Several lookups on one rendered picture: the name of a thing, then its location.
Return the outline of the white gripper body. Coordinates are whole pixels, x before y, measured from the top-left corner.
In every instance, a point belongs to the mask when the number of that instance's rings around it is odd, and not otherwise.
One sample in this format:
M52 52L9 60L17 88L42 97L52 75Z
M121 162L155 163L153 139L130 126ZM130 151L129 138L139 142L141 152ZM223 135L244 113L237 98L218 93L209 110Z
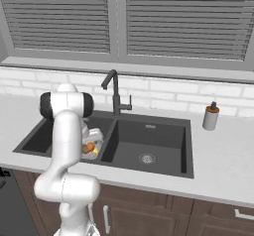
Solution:
M102 142L103 134L99 128L93 128L89 130L89 134L86 138L87 142Z

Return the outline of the black sink faucet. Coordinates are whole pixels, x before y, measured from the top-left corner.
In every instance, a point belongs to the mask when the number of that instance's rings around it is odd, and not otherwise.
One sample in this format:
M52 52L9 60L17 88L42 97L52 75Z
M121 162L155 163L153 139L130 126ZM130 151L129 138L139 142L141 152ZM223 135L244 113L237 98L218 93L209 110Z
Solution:
M107 86L113 80L113 114L115 116L120 116L122 110L131 110L132 109L132 96L129 96L129 103L122 104L120 101L119 87L118 87L118 73L115 69L111 69L104 80L101 83L101 87L106 90Z

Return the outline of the dark grey double sink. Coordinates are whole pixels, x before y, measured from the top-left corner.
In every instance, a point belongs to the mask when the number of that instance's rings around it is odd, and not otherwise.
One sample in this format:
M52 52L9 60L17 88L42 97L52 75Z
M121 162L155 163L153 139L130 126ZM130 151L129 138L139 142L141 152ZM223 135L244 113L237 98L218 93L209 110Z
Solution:
M88 164L174 177L193 177L191 122L186 119L94 111L84 119L102 132L98 155Z

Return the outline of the brown cabinet door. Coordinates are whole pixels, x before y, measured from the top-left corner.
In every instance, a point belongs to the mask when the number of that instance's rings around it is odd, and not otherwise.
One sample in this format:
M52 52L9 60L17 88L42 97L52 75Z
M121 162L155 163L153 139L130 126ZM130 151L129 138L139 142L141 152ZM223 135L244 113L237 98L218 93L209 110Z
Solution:
M103 205L109 207L109 234L105 233ZM169 236L173 232L168 216L151 208L99 199L97 210L103 236Z
M233 210L222 217L211 215L209 210L194 208L187 236L254 236L254 222L236 218Z

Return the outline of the dark grey dishwasher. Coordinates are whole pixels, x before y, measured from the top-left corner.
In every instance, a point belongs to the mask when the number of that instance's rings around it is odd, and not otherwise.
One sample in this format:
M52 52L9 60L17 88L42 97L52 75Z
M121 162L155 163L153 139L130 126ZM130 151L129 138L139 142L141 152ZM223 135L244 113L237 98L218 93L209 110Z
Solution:
M39 236L12 171L1 167L0 236Z

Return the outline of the white soap dispenser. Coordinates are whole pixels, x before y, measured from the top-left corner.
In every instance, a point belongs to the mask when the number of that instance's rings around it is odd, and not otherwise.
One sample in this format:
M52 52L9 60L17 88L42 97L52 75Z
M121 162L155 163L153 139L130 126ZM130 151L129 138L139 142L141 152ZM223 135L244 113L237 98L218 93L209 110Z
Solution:
M215 101L212 101L210 105L205 108L202 128L206 131L213 131L216 126L217 118L219 114L219 108Z

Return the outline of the grey window blind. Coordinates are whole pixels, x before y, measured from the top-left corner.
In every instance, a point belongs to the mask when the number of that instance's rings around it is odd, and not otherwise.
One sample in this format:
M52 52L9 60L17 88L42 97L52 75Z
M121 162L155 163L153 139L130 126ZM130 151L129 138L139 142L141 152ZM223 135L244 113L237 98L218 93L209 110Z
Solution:
M129 55L243 61L254 0L126 0Z
M0 0L16 49L110 52L108 0Z

